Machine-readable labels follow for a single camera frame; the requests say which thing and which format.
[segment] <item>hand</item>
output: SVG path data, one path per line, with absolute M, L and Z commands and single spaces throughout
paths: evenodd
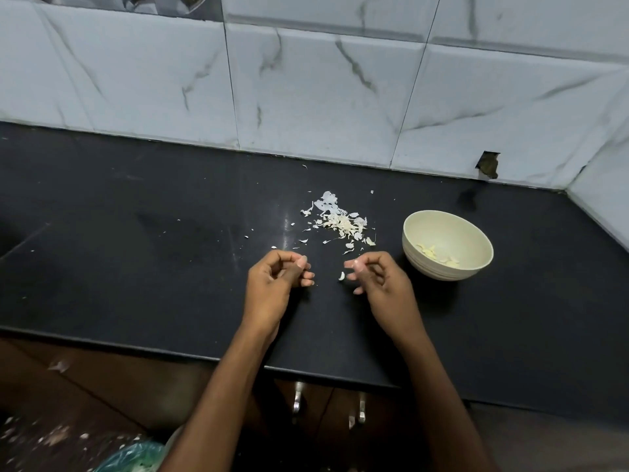
M 360 281 L 354 294 L 367 293 L 371 312 L 398 348 L 420 341 L 426 334 L 413 285 L 387 252 L 369 252 L 345 262 L 353 268 L 349 280 Z
M 263 335 L 269 344 L 277 336 L 291 288 L 312 286 L 315 274 L 308 258 L 295 252 L 271 250 L 249 269 L 242 325 Z

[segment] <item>green plastic bag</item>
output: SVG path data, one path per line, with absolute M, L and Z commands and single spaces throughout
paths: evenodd
M 163 456 L 162 444 L 138 442 L 110 456 L 94 472 L 156 472 Z

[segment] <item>fingernail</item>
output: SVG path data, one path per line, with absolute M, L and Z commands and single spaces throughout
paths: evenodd
M 361 261 L 358 260 L 354 260 L 354 265 L 353 265 L 354 271 L 357 273 L 362 272 L 364 269 L 367 268 L 366 264 L 364 264 Z

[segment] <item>kitchen counter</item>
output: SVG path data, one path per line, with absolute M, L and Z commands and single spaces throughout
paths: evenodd
M 317 285 L 293 295 L 265 368 L 404 387 L 366 299 L 338 281 L 344 242 L 303 231 L 316 217 L 300 209 L 330 190 L 411 276 L 462 397 L 629 424 L 629 255 L 563 194 L 9 124 L 0 138 L 5 334 L 216 361 L 247 269 L 271 246 L 298 246 Z M 492 264 L 459 283 L 413 270 L 401 229 L 422 209 L 480 227 Z

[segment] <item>ceramic bowl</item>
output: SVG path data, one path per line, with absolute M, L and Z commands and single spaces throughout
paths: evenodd
M 494 247 L 480 228 L 438 210 L 421 210 L 406 218 L 402 247 L 416 269 L 443 281 L 469 278 L 494 258 Z

